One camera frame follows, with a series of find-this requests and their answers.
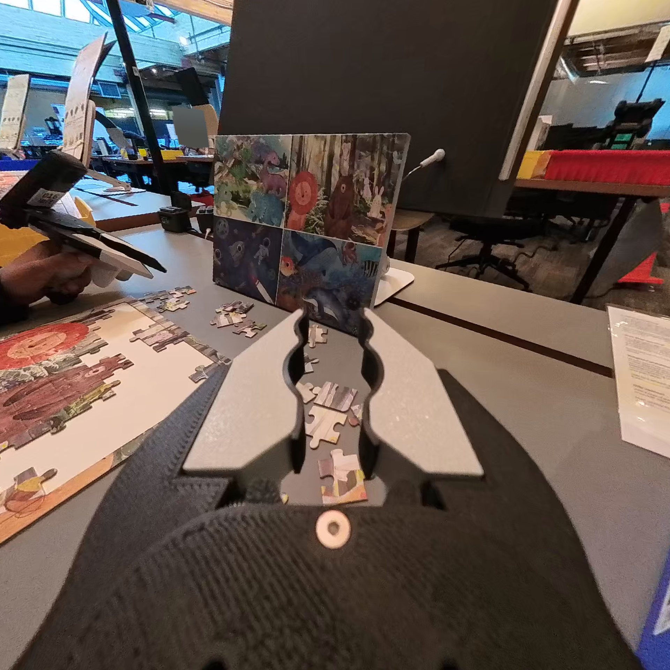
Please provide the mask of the tall cardboard sign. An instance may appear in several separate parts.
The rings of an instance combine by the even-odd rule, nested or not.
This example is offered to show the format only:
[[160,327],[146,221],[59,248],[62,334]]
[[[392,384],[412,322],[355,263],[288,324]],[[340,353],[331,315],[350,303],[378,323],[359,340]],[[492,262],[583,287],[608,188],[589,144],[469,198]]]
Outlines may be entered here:
[[62,151],[85,165],[90,161],[95,123],[95,104],[90,100],[90,91],[100,65],[114,44],[106,44],[106,38],[105,31],[79,51],[64,105]]

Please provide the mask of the puzzle pieces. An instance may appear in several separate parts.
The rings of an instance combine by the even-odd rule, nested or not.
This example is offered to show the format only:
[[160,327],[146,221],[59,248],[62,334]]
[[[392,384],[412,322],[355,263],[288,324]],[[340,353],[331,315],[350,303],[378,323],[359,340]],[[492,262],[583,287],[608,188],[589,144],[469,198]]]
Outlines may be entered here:
[[[248,347],[261,341],[276,325],[266,328],[260,340],[256,340],[243,349],[241,349],[240,338],[237,339],[237,342],[233,342],[231,334],[211,335],[204,342],[189,336],[186,339],[187,343],[195,344],[197,348],[203,345],[202,352],[206,356],[205,363],[200,364],[192,375],[198,385],[198,390],[189,395],[151,432],[139,448],[139,454],[141,456],[152,454],[155,461],[158,456],[175,457],[178,470],[184,472],[182,469],[184,460],[208,412],[208,405],[224,380],[231,363]],[[312,336],[317,330],[321,332],[322,327],[309,320],[304,349],[308,342],[313,342]],[[336,431],[336,428],[347,422],[348,408],[356,399],[357,389],[337,385],[330,381],[314,387],[312,382],[304,382],[302,378],[297,383],[297,389],[304,400],[306,446],[316,449],[321,441],[336,444],[339,439],[339,432]]]

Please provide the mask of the orange edged jigsaw piece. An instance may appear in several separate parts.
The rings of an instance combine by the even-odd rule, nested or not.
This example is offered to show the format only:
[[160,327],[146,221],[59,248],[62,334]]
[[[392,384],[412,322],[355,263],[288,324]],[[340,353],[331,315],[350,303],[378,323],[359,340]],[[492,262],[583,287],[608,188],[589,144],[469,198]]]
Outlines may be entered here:
[[334,506],[362,502],[368,499],[365,477],[358,456],[345,455],[342,449],[333,449],[330,456],[318,461],[319,477],[330,478],[330,484],[321,486],[322,504]]

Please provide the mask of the white display board stand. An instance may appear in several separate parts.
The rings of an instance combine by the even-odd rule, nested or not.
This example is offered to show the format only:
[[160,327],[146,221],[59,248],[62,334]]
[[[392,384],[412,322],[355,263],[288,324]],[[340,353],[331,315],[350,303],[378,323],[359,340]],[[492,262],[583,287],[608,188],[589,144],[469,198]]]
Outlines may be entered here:
[[390,267],[379,280],[374,295],[373,308],[380,306],[415,280],[413,273]]

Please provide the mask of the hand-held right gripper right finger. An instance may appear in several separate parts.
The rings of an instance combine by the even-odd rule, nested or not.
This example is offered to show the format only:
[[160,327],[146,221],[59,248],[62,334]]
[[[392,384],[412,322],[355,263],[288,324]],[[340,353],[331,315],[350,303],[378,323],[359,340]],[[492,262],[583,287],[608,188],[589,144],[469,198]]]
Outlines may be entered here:
[[361,312],[363,403],[359,462],[390,487],[480,481],[484,469],[431,360],[376,312]]

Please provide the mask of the animal jigsaw puzzle board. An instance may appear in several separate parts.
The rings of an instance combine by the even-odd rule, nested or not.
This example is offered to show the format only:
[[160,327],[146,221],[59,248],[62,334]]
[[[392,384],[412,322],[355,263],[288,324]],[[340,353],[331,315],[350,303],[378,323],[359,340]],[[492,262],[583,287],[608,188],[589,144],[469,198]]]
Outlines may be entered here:
[[128,459],[231,360],[130,297],[1,340],[1,543]]

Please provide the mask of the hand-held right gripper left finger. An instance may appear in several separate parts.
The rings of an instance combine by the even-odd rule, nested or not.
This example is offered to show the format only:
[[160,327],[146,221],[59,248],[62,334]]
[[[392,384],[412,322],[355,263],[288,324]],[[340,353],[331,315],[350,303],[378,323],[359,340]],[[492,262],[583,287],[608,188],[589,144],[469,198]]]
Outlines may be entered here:
[[306,458],[306,313],[296,310],[231,363],[184,460],[186,475],[281,483]]

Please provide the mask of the blue plastic bin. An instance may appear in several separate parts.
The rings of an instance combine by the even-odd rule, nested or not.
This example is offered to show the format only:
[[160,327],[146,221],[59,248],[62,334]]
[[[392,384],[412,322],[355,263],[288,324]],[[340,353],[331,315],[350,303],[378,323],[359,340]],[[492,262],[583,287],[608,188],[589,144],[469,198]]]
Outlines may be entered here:
[[636,655],[643,669],[669,669],[669,563],[658,583]]

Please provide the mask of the printed paper sheet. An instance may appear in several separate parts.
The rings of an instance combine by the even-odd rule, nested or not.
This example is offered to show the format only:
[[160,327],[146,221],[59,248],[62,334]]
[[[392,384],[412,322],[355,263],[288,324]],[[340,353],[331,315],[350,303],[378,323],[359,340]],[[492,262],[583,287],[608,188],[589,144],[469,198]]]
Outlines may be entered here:
[[669,318],[608,305],[623,441],[669,458]]

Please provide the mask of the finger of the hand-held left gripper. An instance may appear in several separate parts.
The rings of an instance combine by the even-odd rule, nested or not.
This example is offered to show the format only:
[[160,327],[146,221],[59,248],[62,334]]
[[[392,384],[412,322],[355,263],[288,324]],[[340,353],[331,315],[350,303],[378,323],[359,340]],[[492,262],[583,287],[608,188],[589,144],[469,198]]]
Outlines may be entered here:
[[[67,246],[69,246],[69,247],[70,247],[70,236],[90,236],[90,237],[111,236],[113,238],[120,239],[118,237],[115,237],[112,234],[109,234],[105,231],[97,229],[94,226],[90,226],[86,222],[82,222],[82,221],[69,221],[69,222],[67,222]],[[137,251],[130,251],[128,254],[130,256],[138,259],[141,263],[143,263],[145,266],[147,266],[150,270],[156,270],[156,271],[159,271],[161,273],[167,272],[167,270],[163,266],[163,264],[161,264],[156,258],[154,258],[151,255],[146,254],[141,249],[139,249],[139,248],[135,247],[134,245],[124,241],[123,239],[120,239],[120,240],[122,242],[136,248]]]
[[92,280],[128,280],[133,275],[152,279],[151,270],[138,259],[130,256],[136,248],[111,236],[70,236],[70,247],[94,259],[91,265]]

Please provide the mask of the black slanted pole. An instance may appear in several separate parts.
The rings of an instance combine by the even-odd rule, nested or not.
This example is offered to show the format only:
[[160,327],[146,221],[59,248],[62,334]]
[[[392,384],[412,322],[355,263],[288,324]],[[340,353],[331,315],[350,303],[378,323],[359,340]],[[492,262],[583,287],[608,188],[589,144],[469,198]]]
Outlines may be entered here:
[[122,60],[127,72],[128,84],[132,92],[134,105],[146,137],[147,153],[151,156],[155,182],[159,192],[167,196],[170,195],[172,190],[170,179],[163,163],[161,148],[158,144],[154,123],[150,115],[146,92],[143,87],[139,68],[127,33],[127,26],[121,12],[121,7],[118,1],[106,1],[105,3],[111,17],[114,33],[117,37]]

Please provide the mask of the small cardboard sign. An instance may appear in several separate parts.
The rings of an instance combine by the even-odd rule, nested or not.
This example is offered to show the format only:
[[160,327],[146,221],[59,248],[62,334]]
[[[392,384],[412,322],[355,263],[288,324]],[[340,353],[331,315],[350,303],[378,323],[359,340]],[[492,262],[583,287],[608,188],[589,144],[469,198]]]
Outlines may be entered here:
[[30,74],[9,77],[1,111],[1,152],[20,150],[25,130],[25,114],[31,82]]

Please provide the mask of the black office chair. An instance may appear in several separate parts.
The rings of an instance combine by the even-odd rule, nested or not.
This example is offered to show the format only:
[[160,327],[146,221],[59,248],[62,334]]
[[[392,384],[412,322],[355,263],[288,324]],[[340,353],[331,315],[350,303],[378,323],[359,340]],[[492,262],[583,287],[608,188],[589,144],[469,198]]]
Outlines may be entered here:
[[543,224],[536,219],[495,218],[495,217],[454,217],[450,229],[460,233],[458,243],[475,241],[481,245],[479,251],[459,259],[448,259],[446,263],[436,265],[436,270],[451,268],[476,268],[474,278],[479,280],[487,269],[518,283],[524,291],[532,292],[530,284],[520,276],[515,261],[494,254],[493,248],[499,245],[524,248],[526,240],[543,236]]

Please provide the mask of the wooden stool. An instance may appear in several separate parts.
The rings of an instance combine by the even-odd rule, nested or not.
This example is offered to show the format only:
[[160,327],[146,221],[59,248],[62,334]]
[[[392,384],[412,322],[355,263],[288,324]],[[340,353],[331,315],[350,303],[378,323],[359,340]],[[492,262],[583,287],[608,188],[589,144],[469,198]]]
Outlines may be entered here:
[[389,232],[387,256],[389,258],[395,256],[397,234],[405,232],[407,234],[407,243],[404,260],[407,263],[414,263],[422,227],[434,217],[435,213],[425,213],[415,210],[398,210],[395,213],[393,224]]

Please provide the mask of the person's left hand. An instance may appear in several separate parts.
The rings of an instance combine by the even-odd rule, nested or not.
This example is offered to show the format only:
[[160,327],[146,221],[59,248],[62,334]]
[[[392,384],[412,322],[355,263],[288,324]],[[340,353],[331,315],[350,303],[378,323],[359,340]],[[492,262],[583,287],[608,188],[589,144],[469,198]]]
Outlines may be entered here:
[[75,298],[90,284],[93,263],[88,254],[39,243],[1,268],[1,288],[18,306],[30,306],[51,293]]

